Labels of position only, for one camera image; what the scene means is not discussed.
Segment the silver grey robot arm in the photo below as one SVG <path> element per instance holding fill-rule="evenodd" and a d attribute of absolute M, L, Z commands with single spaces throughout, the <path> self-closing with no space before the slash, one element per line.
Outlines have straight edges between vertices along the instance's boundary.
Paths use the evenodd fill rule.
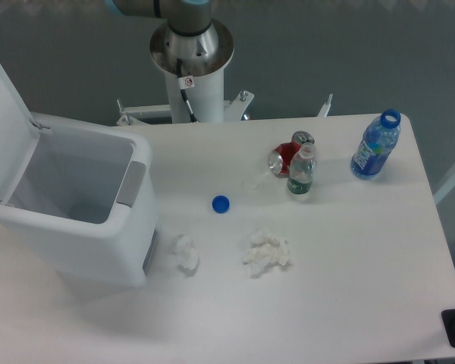
<path fill-rule="evenodd" d="M 130 17 L 165 19 L 181 36 L 197 36 L 212 24 L 211 1 L 112 0 L 104 1 L 115 13 Z"/>

